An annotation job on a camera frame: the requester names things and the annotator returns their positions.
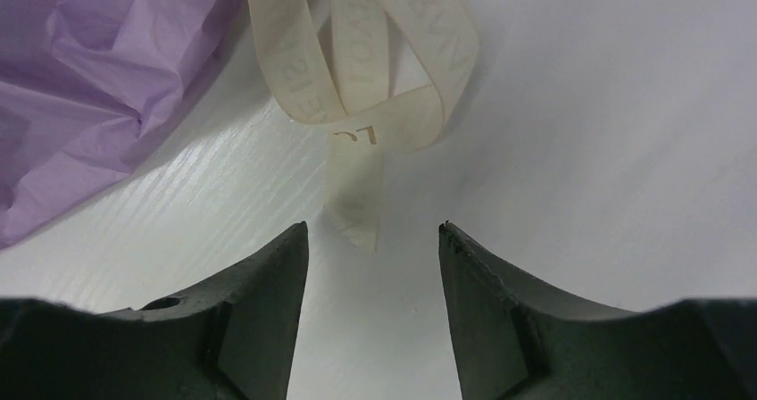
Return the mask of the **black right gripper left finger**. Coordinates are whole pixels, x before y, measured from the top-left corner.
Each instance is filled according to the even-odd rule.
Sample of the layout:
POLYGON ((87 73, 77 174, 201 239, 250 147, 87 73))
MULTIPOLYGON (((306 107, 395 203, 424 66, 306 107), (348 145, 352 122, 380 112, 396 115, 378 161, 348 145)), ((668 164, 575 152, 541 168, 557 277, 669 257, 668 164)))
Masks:
POLYGON ((283 399, 309 264, 297 223, 140 309, 1 302, 4 399, 283 399))

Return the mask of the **cream printed ribbon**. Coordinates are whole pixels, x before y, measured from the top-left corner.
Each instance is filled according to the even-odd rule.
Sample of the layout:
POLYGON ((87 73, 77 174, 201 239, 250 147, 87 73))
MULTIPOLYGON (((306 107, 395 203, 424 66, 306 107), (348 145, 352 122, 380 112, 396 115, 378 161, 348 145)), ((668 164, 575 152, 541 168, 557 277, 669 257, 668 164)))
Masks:
POLYGON ((326 59, 307 0, 247 0, 255 52, 290 119, 328 133, 324 210, 374 250, 384 156, 441 136, 475 67, 480 39, 461 0, 329 0, 326 59))

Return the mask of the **purple paper flower bouquet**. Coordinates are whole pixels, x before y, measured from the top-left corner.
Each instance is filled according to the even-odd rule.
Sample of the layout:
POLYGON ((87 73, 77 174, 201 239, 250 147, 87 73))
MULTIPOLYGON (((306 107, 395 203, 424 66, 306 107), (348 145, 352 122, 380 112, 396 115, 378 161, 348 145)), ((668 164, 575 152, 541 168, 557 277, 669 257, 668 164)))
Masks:
POLYGON ((220 68, 242 0, 1 0, 1 245, 131 175, 220 68))

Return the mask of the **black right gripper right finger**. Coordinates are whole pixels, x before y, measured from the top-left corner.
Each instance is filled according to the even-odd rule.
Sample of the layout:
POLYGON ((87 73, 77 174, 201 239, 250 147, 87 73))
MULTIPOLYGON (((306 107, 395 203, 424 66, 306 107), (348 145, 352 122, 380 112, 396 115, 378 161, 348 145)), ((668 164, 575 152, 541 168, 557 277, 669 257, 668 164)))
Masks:
POLYGON ((438 235, 463 398, 755 398, 754 299, 631 312, 553 286, 450 222, 438 235))

